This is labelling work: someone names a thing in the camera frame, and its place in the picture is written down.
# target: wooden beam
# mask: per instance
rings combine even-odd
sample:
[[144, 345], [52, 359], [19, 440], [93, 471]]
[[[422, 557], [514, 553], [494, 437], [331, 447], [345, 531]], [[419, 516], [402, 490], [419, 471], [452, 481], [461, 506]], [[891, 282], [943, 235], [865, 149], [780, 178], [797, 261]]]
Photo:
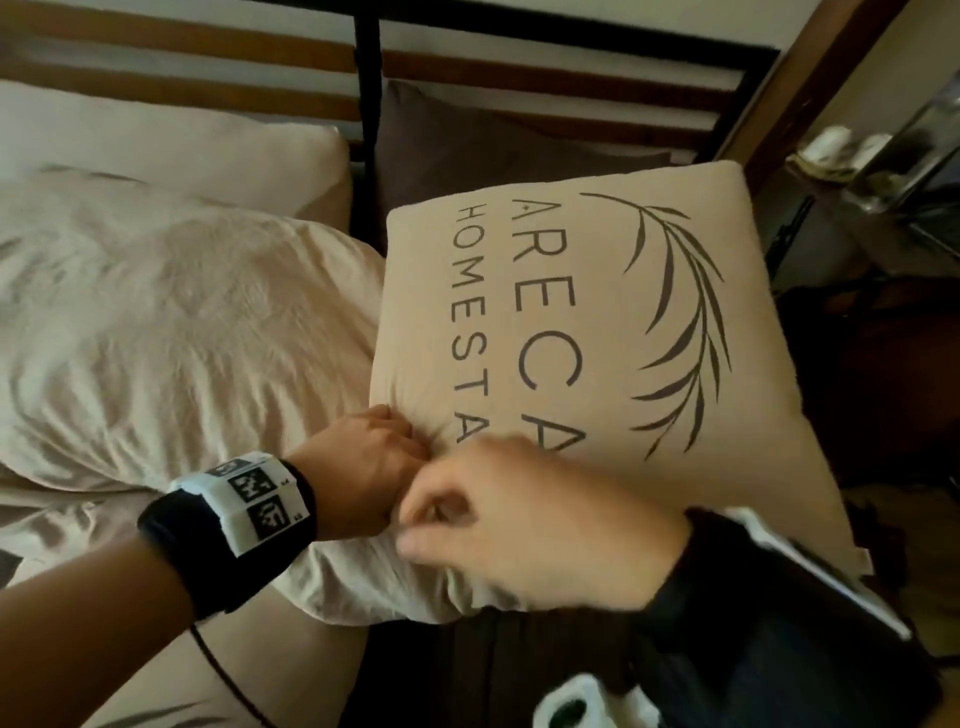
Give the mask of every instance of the wooden beam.
[[719, 88], [405, 51], [383, 52], [383, 75], [404, 81], [502, 88], [718, 113], [727, 108], [733, 97], [732, 91]]
[[635, 144], [642, 147], [695, 150], [709, 136], [709, 131], [699, 129], [652, 127], [644, 124], [630, 124], [604, 119], [578, 119], [570, 116], [548, 116], [496, 109], [490, 109], [490, 113], [509, 119], [535, 132], [544, 133], [547, 136], [576, 139], [578, 141], [601, 141], [610, 144]]
[[355, 98], [288, 88], [261, 88], [18, 60], [0, 62], [0, 79], [147, 104], [360, 121]]
[[822, 0], [734, 133], [723, 157], [758, 191], [794, 151], [907, 0]]
[[31, 36], [355, 73], [346, 43], [280, 36], [126, 12], [0, 0], [4, 26]]

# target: sleeve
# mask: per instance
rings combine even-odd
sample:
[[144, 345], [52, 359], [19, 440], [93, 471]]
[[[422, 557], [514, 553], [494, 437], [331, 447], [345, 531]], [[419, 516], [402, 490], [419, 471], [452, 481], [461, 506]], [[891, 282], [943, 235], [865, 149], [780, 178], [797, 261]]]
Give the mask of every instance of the sleeve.
[[858, 587], [794, 545], [687, 516], [693, 535], [636, 615], [630, 650], [665, 725], [907, 728], [941, 703], [929, 656], [902, 622], [852, 598]]

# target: bed frame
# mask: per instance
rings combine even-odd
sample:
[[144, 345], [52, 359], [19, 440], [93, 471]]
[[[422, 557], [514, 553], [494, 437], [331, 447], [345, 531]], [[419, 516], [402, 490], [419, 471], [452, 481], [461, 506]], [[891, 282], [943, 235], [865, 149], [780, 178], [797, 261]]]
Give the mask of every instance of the bed frame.
[[[0, 60], [0, 78], [147, 103], [361, 122], [363, 141], [351, 143], [351, 157], [363, 160], [371, 172], [384, 78], [715, 112], [716, 122], [710, 130], [496, 112], [556, 137], [686, 149], [695, 152], [697, 161], [705, 161], [720, 151], [779, 55], [776, 49], [764, 46], [467, 0], [267, 2], [352, 16], [355, 45], [33, 0], [0, 0], [0, 23], [13, 31], [14, 38], [22, 34], [356, 74], [359, 97], [54, 65], [25, 60], [15, 52]], [[736, 89], [727, 91], [383, 49], [381, 20], [685, 61], [740, 71], [742, 76]]]

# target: person's right hand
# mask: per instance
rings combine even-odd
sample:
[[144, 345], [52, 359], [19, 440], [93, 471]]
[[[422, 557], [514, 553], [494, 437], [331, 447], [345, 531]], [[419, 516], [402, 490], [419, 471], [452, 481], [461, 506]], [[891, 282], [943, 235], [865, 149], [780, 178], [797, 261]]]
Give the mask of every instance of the person's right hand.
[[[430, 521], [437, 506], [468, 515]], [[401, 555], [480, 576], [541, 608], [641, 609], [689, 538], [682, 515], [520, 437], [478, 437], [425, 466], [399, 520]]]

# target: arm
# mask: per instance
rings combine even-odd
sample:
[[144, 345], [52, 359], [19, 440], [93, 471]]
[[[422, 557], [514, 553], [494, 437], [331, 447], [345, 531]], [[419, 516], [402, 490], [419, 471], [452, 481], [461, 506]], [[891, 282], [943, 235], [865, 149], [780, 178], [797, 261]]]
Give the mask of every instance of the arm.
[[[286, 457], [316, 502], [307, 538], [380, 533], [425, 459], [410, 424], [383, 405], [315, 435]], [[195, 616], [180, 575], [142, 536], [0, 591], [0, 722], [81, 725]]]
[[[432, 521], [459, 503], [454, 522]], [[941, 702], [920, 646], [740, 524], [669, 513], [521, 439], [426, 466], [400, 552], [540, 607], [633, 612], [632, 672], [678, 728], [916, 728]]]

